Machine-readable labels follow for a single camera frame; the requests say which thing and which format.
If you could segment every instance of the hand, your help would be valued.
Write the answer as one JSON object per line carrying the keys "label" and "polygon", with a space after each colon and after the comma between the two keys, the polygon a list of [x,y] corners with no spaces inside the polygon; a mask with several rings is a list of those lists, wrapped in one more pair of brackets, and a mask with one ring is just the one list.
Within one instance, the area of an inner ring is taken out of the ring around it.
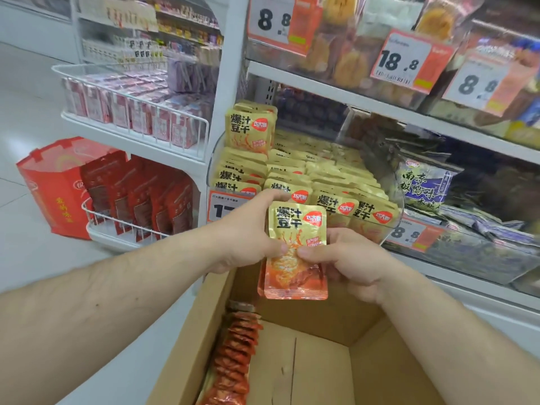
{"label": "hand", "polygon": [[269,238],[265,222],[272,202],[290,198],[282,190],[263,190],[225,217],[206,225],[212,237],[216,238],[216,247],[219,247],[218,263],[212,271],[224,273],[233,267],[255,264],[265,257],[284,255],[288,250],[287,243]]}
{"label": "hand", "polygon": [[349,292],[363,301],[381,304],[381,284],[401,263],[351,229],[329,228],[327,238],[327,246],[300,247],[298,256],[311,263],[323,263],[330,279],[337,269],[350,280]]}

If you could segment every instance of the white price sign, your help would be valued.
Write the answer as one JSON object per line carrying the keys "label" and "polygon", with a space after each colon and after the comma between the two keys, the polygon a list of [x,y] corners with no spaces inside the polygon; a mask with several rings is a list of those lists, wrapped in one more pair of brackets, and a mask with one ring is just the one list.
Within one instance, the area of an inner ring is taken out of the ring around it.
{"label": "white price sign", "polygon": [[509,71],[508,65],[470,56],[442,98],[483,111]]}
{"label": "white price sign", "polygon": [[211,223],[226,216],[237,207],[246,203],[250,197],[210,191],[208,196],[208,214],[206,221]]}
{"label": "white price sign", "polygon": [[398,32],[391,33],[373,67],[372,77],[412,87],[431,52],[431,44]]}
{"label": "white price sign", "polygon": [[289,44],[289,28],[295,0],[251,0],[248,32],[282,44]]}
{"label": "white price sign", "polygon": [[422,232],[426,230],[426,225],[414,220],[402,219],[400,225],[388,236],[387,240],[405,247],[412,248]]}

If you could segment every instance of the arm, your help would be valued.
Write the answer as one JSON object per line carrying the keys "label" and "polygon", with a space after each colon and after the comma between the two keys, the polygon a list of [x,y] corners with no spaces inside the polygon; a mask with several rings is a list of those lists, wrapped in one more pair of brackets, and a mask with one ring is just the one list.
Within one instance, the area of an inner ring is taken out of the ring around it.
{"label": "arm", "polygon": [[0,402],[52,405],[113,359],[200,276],[287,250],[266,190],[220,221],[0,295]]}
{"label": "arm", "polygon": [[536,358],[380,246],[348,229],[328,235],[299,255],[332,263],[351,293],[384,309],[448,405],[538,403]]}

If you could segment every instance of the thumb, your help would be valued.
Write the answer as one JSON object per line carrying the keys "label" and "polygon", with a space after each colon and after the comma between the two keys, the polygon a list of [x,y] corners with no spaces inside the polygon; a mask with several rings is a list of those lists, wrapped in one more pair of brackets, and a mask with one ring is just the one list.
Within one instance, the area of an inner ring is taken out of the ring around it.
{"label": "thumb", "polygon": [[335,262],[339,259],[339,248],[337,244],[329,246],[299,247],[296,253],[300,258],[310,263]]}
{"label": "thumb", "polygon": [[273,258],[283,256],[289,250],[289,246],[282,240],[267,238],[264,246],[265,257]]}

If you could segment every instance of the white floor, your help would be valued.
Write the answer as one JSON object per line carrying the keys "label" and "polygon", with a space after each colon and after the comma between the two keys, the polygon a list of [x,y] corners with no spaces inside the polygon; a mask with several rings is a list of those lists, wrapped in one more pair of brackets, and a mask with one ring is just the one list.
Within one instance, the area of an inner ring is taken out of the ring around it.
{"label": "white floor", "polygon": [[[50,233],[15,163],[71,136],[63,95],[42,55],[0,44],[0,292],[113,255],[100,245]],[[193,304],[188,291],[153,326],[62,405],[143,405]]]}

